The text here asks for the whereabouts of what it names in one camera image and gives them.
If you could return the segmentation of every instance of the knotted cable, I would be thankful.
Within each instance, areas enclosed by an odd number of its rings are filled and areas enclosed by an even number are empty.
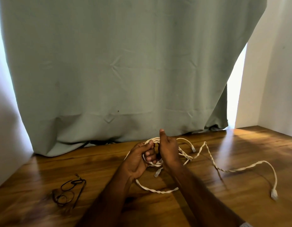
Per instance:
[[[159,138],[159,137],[155,137],[155,138],[152,138],[152,139],[147,140],[147,141],[145,142],[145,145],[146,145],[150,140],[152,140],[154,143],[160,143],[160,138]],[[190,144],[190,146],[191,146],[191,148],[192,148],[192,151],[193,151],[193,152],[196,152],[196,150],[195,150],[194,146],[192,145],[192,143],[191,143],[190,141],[188,141],[187,139],[184,139],[184,138],[177,138],[177,140],[185,140],[185,141],[187,141],[187,142]],[[202,149],[203,149],[204,146],[206,146],[206,148],[207,148],[207,150],[208,150],[208,153],[209,153],[209,155],[210,155],[210,157],[211,157],[211,161],[212,161],[214,167],[215,167],[217,170],[220,170],[220,171],[223,171],[223,172],[226,172],[226,173],[228,173],[228,172],[243,171],[243,170],[246,170],[246,169],[248,169],[248,168],[255,167],[255,166],[258,165],[258,164],[267,163],[267,164],[272,168],[272,170],[273,170],[273,174],[274,174],[274,186],[273,186],[273,188],[272,188],[272,190],[271,190],[271,198],[272,198],[273,200],[277,200],[277,191],[276,191],[276,187],[277,187],[277,174],[276,174],[276,172],[275,172],[273,166],[272,166],[269,162],[267,162],[267,161],[258,161],[258,162],[254,163],[254,164],[251,164],[250,166],[242,167],[242,168],[238,168],[238,169],[223,170],[223,169],[221,169],[221,168],[219,168],[219,167],[216,166],[216,164],[215,164],[215,162],[214,162],[214,159],[213,159],[213,157],[212,157],[212,155],[211,155],[211,153],[210,153],[210,151],[209,151],[209,148],[208,148],[208,146],[207,146],[207,143],[204,142],[203,145],[200,147],[200,150],[199,150],[199,152],[197,153],[197,155],[196,155],[195,157],[192,157],[192,156],[187,155],[187,154],[186,154],[186,153],[185,153],[185,152],[179,147],[179,155],[184,156],[184,157],[187,159],[187,160],[184,162],[183,165],[185,165],[185,164],[188,163],[189,161],[192,161],[193,159],[197,158],[197,157],[200,155],[200,153],[201,153],[201,151],[202,151]],[[156,164],[153,164],[152,162],[148,162],[148,161],[146,161],[144,154],[142,155],[142,157],[143,157],[144,161],[147,162],[147,163],[149,164],[148,166],[152,166],[152,167],[155,167],[155,166],[156,166],[156,167],[160,167],[160,168],[156,171],[156,173],[155,173],[155,177],[157,177],[157,176],[160,174],[161,170],[163,169],[163,167],[161,167],[161,166],[163,165],[163,160],[160,159]],[[155,193],[162,193],[162,194],[163,194],[163,193],[171,193],[171,192],[176,191],[176,190],[179,189],[178,187],[176,187],[175,189],[173,189],[173,190],[169,190],[169,191],[158,191],[158,190],[149,189],[149,188],[147,188],[147,187],[142,186],[142,185],[139,183],[139,181],[138,181],[137,179],[136,179],[135,181],[136,181],[136,183],[137,183],[141,188],[143,188],[144,190],[148,190],[148,191],[155,192]]]

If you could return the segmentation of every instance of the person's left hand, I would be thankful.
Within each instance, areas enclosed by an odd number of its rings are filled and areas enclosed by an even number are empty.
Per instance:
[[[146,145],[144,145],[144,143],[145,142],[136,144],[120,166],[120,169],[127,173],[132,179],[139,178],[149,165],[142,158],[142,154],[145,154],[145,158],[148,162],[153,162],[154,164],[157,162],[155,144],[153,141],[150,140]]]

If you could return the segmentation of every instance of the wooden surface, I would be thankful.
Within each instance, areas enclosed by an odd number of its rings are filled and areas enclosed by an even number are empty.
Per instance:
[[[223,169],[269,161],[278,176],[277,202],[269,196],[274,179],[266,164],[240,173],[221,172],[221,180],[204,149],[187,167],[254,227],[292,226],[292,137],[258,126],[183,137],[197,150],[207,141],[216,164]],[[135,143],[89,147],[54,158],[32,157],[0,187],[0,226],[74,226]],[[188,145],[180,143],[180,147],[195,155]],[[50,193],[76,179],[75,173],[87,180],[87,186],[69,214],[53,203]],[[149,167],[140,183],[155,190],[175,187],[164,170],[158,178],[154,173]],[[133,184],[119,225],[195,226],[195,220],[180,191],[157,194]]]

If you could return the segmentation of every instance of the forearm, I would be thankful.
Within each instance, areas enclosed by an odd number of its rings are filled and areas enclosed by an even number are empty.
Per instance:
[[[119,168],[76,226],[115,226],[132,179]]]
[[[217,199],[204,183],[182,164],[170,169],[182,195],[202,227],[239,227],[244,221]]]

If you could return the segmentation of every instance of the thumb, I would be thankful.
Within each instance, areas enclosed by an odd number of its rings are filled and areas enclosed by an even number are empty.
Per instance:
[[[167,135],[164,129],[160,129],[160,143],[166,143],[166,142],[168,142]]]
[[[136,150],[137,152],[139,152],[139,154],[143,154],[144,152],[150,150],[153,146],[153,140],[150,140],[149,143],[141,146],[141,147],[138,147]]]

